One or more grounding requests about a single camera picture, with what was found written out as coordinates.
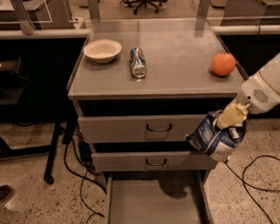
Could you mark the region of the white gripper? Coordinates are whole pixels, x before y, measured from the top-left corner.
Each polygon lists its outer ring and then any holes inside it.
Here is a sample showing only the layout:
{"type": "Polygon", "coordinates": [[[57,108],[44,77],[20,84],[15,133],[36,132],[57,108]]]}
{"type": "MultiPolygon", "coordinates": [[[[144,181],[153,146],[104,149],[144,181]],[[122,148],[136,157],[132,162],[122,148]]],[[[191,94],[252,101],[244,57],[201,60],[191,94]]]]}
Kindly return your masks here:
{"type": "Polygon", "coordinates": [[[257,72],[241,86],[230,104],[217,116],[216,126],[225,129],[242,124],[251,114],[269,112],[280,104],[280,74],[257,72]]]}

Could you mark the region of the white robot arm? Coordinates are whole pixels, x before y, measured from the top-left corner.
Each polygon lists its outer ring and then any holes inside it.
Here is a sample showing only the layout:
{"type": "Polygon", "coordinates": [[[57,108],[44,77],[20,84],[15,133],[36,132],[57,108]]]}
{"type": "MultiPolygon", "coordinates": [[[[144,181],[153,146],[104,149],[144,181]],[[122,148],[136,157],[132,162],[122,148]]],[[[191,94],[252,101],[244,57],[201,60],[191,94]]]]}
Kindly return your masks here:
{"type": "Polygon", "coordinates": [[[235,99],[217,116],[216,126],[224,129],[242,124],[249,114],[269,112],[280,104],[280,53],[244,81],[235,99]]]}

